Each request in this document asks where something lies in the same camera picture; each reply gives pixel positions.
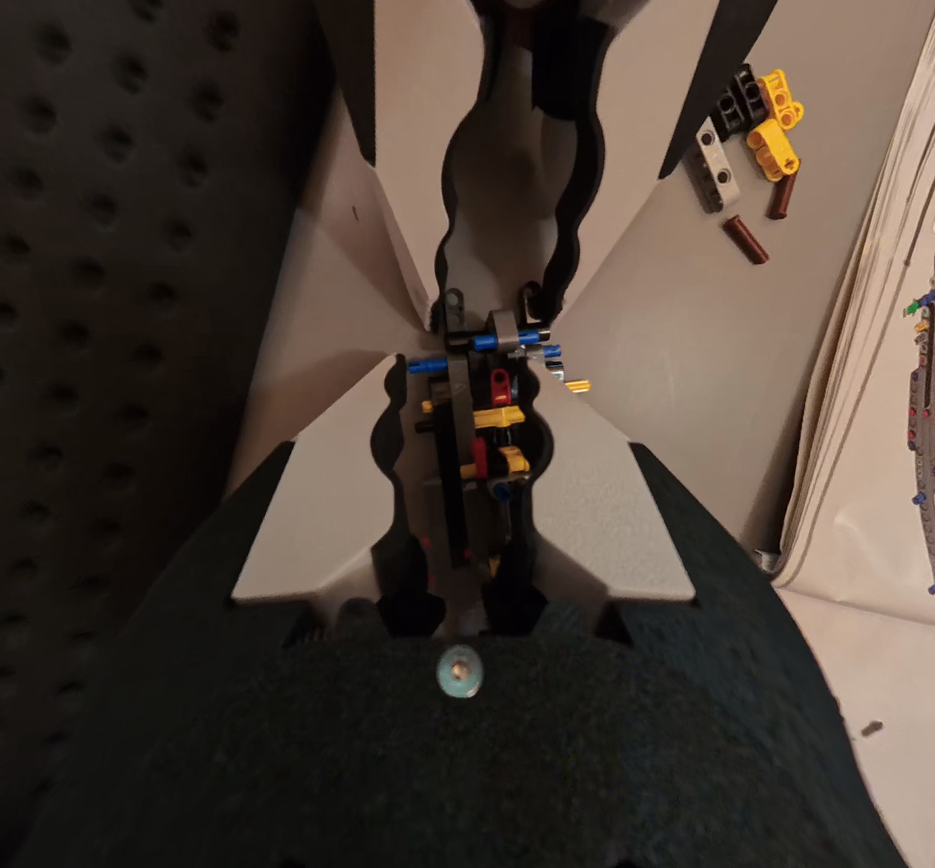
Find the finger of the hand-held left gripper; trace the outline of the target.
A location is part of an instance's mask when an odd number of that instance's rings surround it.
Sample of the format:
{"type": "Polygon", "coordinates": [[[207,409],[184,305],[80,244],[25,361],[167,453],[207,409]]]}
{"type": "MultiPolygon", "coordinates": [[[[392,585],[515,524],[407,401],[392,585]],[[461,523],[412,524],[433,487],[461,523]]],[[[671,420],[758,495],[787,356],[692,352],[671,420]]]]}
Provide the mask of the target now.
{"type": "Polygon", "coordinates": [[[415,313],[431,328],[450,144],[476,104],[485,34],[470,0],[375,0],[376,195],[415,313]]]}
{"type": "Polygon", "coordinates": [[[578,299],[659,182],[721,0],[580,0],[576,149],[555,210],[542,319],[578,299]]]}

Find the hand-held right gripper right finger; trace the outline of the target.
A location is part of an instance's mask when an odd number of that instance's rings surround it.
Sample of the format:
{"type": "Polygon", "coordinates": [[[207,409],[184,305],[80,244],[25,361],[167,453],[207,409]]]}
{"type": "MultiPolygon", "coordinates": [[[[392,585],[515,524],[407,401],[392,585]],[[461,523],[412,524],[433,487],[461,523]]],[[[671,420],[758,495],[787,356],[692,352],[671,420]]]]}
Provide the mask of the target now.
{"type": "Polygon", "coordinates": [[[528,635],[550,604],[570,605],[590,629],[618,604],[690,604],[695,587],[625,434],[544,361],[497,369],[508,371],[510,404],[478,431],[490,632],[528,635]]]}

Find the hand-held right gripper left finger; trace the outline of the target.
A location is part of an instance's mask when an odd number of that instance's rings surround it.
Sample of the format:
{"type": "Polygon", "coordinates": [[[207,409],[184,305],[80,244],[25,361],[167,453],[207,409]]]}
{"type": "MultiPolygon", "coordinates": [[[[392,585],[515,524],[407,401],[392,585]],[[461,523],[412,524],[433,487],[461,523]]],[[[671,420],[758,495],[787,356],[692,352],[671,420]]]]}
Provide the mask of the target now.
{"type": "Polygon", "coordinates": [[[445,602],[431,591],[395,469],[407,397],[405,359],[386,356],[298,433],[233,587],[236,602],[305,602],[337,620],[346,603],[366,601],[391,635],[436,633],[445,602]]]}

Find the multicoloured lego chassis assembly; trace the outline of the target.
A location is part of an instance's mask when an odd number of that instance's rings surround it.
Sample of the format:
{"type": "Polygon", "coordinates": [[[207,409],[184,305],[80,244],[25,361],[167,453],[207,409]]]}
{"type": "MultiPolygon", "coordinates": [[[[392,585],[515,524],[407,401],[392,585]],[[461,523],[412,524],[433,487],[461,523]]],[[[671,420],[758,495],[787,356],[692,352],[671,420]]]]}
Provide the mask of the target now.
{"type": "Polygon", "coordinates": [[[441,350],[407,364],[427,384],[415,430],[435,442],[451,565],[484,579],[496,576],[512,544],[513,513],[534,470],[524,365],[542,364],[575,394],[591,390],[590,381],[567,377],[550,326],[533,313],[541,289],[526,283],[518,307],[492,311],[482,327],[468,324],[462,291],[447,290],[437,307],[441,350]]]}

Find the black lego connector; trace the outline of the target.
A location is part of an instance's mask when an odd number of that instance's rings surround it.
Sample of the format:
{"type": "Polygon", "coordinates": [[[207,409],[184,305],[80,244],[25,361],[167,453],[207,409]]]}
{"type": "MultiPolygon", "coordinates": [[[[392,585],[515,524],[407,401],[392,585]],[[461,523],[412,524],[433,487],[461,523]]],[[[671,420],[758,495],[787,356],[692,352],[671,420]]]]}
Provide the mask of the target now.
{"type": "Polygon", "coordinates": [[[722,91],[710,112],[719,140],[747,136],[769,117],[767,103],[749,63],[744,63],[722,91]]]}

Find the light grey lego beam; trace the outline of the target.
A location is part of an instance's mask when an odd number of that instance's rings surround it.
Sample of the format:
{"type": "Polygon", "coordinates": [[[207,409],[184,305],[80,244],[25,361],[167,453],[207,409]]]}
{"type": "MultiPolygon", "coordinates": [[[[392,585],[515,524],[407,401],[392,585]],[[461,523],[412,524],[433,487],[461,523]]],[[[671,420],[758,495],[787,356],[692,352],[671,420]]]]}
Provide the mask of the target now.
{"type": "Polygon", "coordinates": [[[718,214],[736,204],[741,188],[711,117],[695,134],[693,157],[695,186],[707,213],[718,214]]]}

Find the brown lego axle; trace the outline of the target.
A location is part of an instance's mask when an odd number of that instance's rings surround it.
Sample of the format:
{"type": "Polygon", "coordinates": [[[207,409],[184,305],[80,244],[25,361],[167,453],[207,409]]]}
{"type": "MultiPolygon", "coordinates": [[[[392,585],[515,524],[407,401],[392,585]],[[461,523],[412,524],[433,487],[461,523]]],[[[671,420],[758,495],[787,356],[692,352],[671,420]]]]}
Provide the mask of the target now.
{"type": "Polygon", "coordinates": [[[788,217],[789,207],[798,176],[798,171],[785,174],[774,184],[773,193],[766,211],[767,219],[779,221],[788,217]]]}
{"type": "Polygon", "coordinates": [[[740,215],[734,215],[726,219],[721,224],[721,228],[752,265],[763,266],[768,263],[768,252],[740,215]]]}

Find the lego instruction booklet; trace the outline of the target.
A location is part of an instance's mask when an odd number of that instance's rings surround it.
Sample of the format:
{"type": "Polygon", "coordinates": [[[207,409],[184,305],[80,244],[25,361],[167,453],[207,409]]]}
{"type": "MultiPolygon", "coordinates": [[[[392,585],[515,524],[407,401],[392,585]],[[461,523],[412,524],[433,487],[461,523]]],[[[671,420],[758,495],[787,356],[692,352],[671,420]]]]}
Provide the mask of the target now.
{"type": "Polygon", "coordinates": [[[908,866],[934,862],[933,254],[930,23],[812,371],[775,578],[908,866]]]}

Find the black perforated panel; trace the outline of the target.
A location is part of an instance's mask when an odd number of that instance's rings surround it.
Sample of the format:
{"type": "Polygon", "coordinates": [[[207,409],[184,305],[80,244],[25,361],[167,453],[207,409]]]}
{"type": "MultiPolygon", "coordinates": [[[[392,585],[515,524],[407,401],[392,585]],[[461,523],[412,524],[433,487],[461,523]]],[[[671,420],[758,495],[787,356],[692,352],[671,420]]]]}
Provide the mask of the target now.
{"type": "Polygon", "coordinates": [[[2,835],[224,489],[332,75],[310,0],[2,0],[2,835]]]}

